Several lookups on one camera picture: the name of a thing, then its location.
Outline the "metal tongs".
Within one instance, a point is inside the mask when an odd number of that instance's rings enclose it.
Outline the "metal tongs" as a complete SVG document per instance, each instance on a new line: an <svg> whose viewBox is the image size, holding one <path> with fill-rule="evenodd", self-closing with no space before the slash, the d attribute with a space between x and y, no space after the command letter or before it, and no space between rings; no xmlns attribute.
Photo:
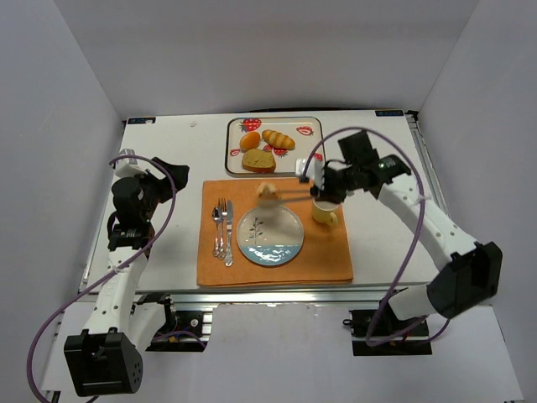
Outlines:
<svg viewBox="0 0 537 403"><path fill-rule="evenodd" d="M291 202L303 202L309 200L318 200L319 197L313 195L308 189L306 190L277 190L274 193L270 193L266 197L267 202L274 203L291 203Z"/></svg>

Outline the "glazed bagel donut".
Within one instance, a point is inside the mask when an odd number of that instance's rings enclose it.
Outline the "glazed bagel donut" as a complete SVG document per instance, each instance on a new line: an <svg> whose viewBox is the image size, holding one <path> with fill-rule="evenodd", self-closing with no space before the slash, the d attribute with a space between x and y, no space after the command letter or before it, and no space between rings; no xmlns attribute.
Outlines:
<svg viewBox="0 0 537 403"><path fill-rule="evenodd" d="M262 182L257 188L257 204L260 207L273 207L280 204L281 196L272 183Z"/></svg>

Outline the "brown bread slice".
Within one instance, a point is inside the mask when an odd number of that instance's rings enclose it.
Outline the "brown bread slice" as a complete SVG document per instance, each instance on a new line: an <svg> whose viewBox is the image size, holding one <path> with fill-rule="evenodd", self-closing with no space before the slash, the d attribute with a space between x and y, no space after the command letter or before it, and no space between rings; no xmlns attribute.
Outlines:
<svg viewBox="0 0 537 403"><path fill-rule="evenodd" d="M270 151L250 149L242 156L242 167L254 173L272 173L276 169L276 160Z"/></svg>

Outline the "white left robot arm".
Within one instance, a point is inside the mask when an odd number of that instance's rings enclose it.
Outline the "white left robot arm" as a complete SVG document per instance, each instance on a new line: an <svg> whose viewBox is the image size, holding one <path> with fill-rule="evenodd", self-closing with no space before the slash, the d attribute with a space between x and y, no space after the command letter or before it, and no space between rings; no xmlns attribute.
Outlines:
<svg viewBox="0 0 537 403"><path fill-rule="evenodd" d="M142 170L136 159L114 162L114 209L107 223L108 257L96 304L80 334L65 340L64 355L80 397L133 394L143 378L143 351L166 323L169 313L159 302L134 307L139 280L159 232L151 219L160 204L174 203L188 183L190 168L154 157L149 163L159 179Z"/></svg>

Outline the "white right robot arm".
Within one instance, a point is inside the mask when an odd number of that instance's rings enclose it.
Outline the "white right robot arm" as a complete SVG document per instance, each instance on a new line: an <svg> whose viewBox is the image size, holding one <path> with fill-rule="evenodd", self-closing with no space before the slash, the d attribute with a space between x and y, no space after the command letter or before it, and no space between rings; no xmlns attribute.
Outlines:
<svg viewBox="0 0 537 403"><path fill-rule="evenodd" d="M390 312L400 321L431 314L452 319L498 292L503 253L494 242L480 243L425 197L419 177L396 155L333 169L319 160L304 168L318 201L342 203L363 190L391 210L413 233L438 270L426 285L386 296Z"/></svg>

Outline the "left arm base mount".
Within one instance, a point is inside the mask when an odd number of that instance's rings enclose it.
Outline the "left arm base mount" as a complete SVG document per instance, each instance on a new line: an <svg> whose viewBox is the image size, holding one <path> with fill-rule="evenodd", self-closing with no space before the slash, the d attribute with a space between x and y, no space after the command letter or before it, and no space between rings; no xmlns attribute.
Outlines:
<svg viewBox="0 0 537 403"><path fill-rule="evenodd" d="M141 311L141 306L156 303L164 309L164 324L154 334L146 348L148 352L202 353L211 332L212 313L207 309L182 308L170 294L153 293L138 298L131 308L130 317Z"/></svg>

